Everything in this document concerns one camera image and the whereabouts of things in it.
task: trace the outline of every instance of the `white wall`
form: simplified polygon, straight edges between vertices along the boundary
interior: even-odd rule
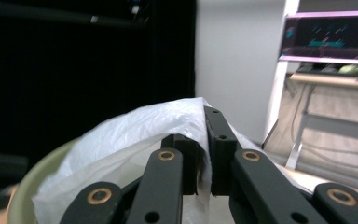
[[[265,141],[276,121],[271,114],[277,118],[270,99],[274,92],[280,100],[282,93],[282,87],[273,88],[284,10],[285,0],[199,0],[198,4],[196,95],[257,143]]]

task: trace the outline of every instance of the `desk leg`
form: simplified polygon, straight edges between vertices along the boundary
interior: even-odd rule
[[[304,105],[304,109],[302,111],[301,121],[300,121],[300,126],[298,127],[296,141],[295,141],[295,144],[293,145],[292,151],[290,152],[289,159],[287,160],[287,163],[286,163],[286,168],[289,168],[292,170],[296,169],[298,157],[300,156],[300,151],[302,148],[301,139],[302,139],[304,129],[307,126],[308,107],[310,106],[310,97],[312,96],[312,93],[313,93],[313,90],[315,90],[315,87],[316,87],[316,85],[314,85],[314,84],[311,85],[310,89],[308,91],[307,101],[306,101],[306,103]]]

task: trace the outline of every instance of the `black fabric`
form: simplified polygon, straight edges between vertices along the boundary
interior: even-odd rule
[[[55,8],[106,12],[94,2]],[[106,119],[194,97],[195,4],[170,7],[172,15],[164,7],[153,7],[144,29],[0,17],[0,152],[27,156],[32,167]]]

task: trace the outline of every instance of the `brass screw insert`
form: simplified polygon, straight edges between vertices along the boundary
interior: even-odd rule
[[[242,153],[242,156],[248,161],[259,161],[260,160],[260,156],[257,153],[251,152],[251,151]]]
[[[327,195],[337,203],[347,206],[355,206],[357,204],[356,199],[342,189],[329,189]]]
[[[112,197],[112,191],[107,188],[99,188],[93,190],[87,197],[87,202],[90,204],[106,203]]]
[[[162,151],[158,154],[158,158],[161,161],[171,161],[175,157],[175,154],[171,151]]]

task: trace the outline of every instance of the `desk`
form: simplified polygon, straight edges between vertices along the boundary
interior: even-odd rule
[[[306,103],[304,105],[300,125],[297,131],[296,141],[293,145],[286,168],[296,169],[296,163],[301,151],[301,139],[306,128],[316,131],[335,133],[348,137],[358,138],[358,122],[335,119],[327,116],[315,115],[309,112],[310,97],[317,85],[348,87],[358,89],[358,79],[356,77],[332,77],[313,74],[292,74],[290,80],[310,84]]]

